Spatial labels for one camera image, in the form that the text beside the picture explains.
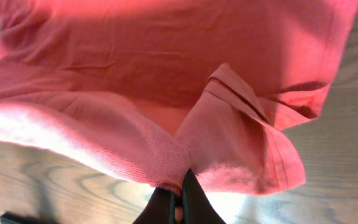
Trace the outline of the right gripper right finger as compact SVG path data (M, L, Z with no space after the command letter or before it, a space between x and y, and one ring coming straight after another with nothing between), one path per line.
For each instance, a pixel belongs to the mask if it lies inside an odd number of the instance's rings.
M182 203L185 224L226 224L211 206L191 169L183 180Z

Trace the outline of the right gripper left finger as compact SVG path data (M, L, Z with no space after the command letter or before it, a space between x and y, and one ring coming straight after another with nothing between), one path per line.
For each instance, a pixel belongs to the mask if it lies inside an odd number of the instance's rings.
M133 224L176 224L175 199L173 192L155 188L146 207Z

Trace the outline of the red printed t-shirt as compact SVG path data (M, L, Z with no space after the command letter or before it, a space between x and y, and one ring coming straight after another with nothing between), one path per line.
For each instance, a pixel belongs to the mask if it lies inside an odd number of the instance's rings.
M0 1L0 141L181 192L304 184L358 1Z

